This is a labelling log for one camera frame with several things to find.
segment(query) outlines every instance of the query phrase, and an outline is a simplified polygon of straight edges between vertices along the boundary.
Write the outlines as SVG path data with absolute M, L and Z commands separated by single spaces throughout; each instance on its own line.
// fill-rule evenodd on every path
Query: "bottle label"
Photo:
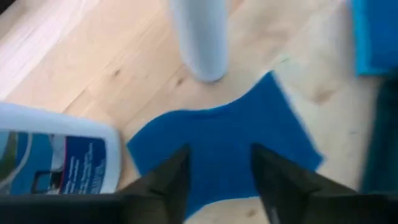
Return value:
M 99 194 L 105 167 L 103 139 L 0 130 L 0 194 Z

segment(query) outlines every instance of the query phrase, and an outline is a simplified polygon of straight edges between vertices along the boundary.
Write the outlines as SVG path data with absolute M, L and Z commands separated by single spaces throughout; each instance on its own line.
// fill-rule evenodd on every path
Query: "white plastic bottle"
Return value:
M 0 194 L 113 193 L 120 172 L 114 128 L 0 103 Z
M 169 0 L 182 60 L 197 79 L 219 80 L 228 69 L 225 0 Z

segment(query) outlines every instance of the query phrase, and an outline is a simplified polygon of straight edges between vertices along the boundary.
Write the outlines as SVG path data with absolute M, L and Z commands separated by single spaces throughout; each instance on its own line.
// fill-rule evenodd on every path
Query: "blue cloth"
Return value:
M 373 64 L 374 55 L 371 37 L 371 25 L 368 21 L 368 3 L 366 0 L 352 0 L 354 38 L 355 38 L 355 70 L 358 75 L 382 75 L 388 69 Z
M 369 24 L 371 64 L 392 69 L 398 67 L 398 1 L 366 0 Z
M 145 175 L 189 143 L 189 217 L 212 202 L 258 195 L 250 165 L 250 145 L 254 142 L 310 170 L 315 170 L 322 160 L 290 110 L 272 72 L 228 105 L 159 116 L 127 146 L 139 172 Z

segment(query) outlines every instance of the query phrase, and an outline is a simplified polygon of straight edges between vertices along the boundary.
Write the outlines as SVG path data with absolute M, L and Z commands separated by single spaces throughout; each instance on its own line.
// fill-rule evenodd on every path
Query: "wooden floor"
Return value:
M 167 0 L 19 0 L 18 15 L 0 17 L 0 99 L 112 124 L 128 140 L 166 111 L 230 102 L 275 69 L 325 156 L 319 172 L 356 188 L 379 82 L 354 77 L 348 3 L 231 0 L 228 7 L 229 71 L 209 85 L 181 61 Z M 126 154 L 120 186 L 135 178 Z M 250 198 L 209 205 L 188 222 L 264 220 Z

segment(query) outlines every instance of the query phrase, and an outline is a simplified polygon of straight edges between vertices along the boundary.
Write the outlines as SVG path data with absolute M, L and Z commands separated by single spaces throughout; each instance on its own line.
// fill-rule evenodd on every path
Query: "cleaning product bottle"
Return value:
M 0 194 L 113 193 L 120 171 L 114 128 L 0 103 Z
M 219 80 L 228 69 L 225 0 L 170 0 L 180 53 L 194 76 Z

